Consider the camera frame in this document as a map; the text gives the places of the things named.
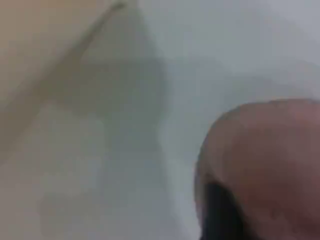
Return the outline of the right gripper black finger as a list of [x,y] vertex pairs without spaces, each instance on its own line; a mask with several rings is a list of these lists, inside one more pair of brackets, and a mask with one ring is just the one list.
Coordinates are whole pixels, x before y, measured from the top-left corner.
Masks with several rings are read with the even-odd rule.
[[202,240],[243,240],[245,227],[231,193],[218,183],[205,186]]

